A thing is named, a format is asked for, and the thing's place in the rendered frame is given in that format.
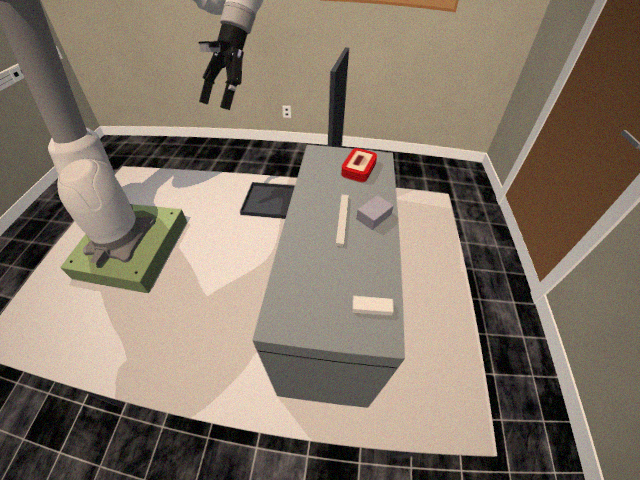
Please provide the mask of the grey tool chest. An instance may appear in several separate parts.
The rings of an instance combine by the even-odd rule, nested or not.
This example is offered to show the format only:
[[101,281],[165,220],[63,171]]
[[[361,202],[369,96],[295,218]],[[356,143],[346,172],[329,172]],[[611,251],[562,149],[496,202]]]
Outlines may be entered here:
[[[252,341],[277,396],[368,408],[405,360],[401,252],[393,153],[367,150],[358,182],[352,150],[307,145]],[[394,206],[371,230],[357,210],[377,195]],[[393,314],[352,313],[353,296]]]

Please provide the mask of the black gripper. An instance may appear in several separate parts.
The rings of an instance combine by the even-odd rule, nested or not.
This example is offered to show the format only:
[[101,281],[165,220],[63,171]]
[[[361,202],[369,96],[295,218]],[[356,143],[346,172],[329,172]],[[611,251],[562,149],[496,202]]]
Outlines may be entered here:
[[214,80],[222,68],[225,68],[226,66],[228,80],[225,82],[227,84],[220,108],[230,110],[236,87],[242,82],[242,59],[244,54],[244,51],[242,50],[244,48],[246,37],[247,32],[237,26],[225,23],[221,25],[217,41],[224,43],[225,46],[223,50],[220,50],[220,52],[213,53],[213,56],[205,70],[203,75],[203,79],[205,81],[199,102],[208,104],[213,84],[215,84]]

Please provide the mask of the black flat panel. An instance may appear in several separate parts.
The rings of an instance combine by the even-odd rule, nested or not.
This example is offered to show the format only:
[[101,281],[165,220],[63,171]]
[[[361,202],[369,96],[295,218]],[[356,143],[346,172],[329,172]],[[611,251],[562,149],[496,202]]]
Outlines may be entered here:
[[[343,140],[346,83],[349,48],[345,47],[330,71],[328,143],[329,147],[339,147]],[[339,132],[340,137],[337,137]]]

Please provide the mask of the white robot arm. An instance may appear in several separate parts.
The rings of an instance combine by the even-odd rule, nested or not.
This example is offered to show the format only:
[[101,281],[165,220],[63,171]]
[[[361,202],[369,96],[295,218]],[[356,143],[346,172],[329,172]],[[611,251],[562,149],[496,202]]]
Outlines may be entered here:
[[[263,2],[193,1],[248,34]],[[40,0],[0,0],[0,23],[51,134],[59,197],[91,239],[83,253],[98,267],[108,258],[129,262],[155,220],[134,214],[98,134],[85,127]]]

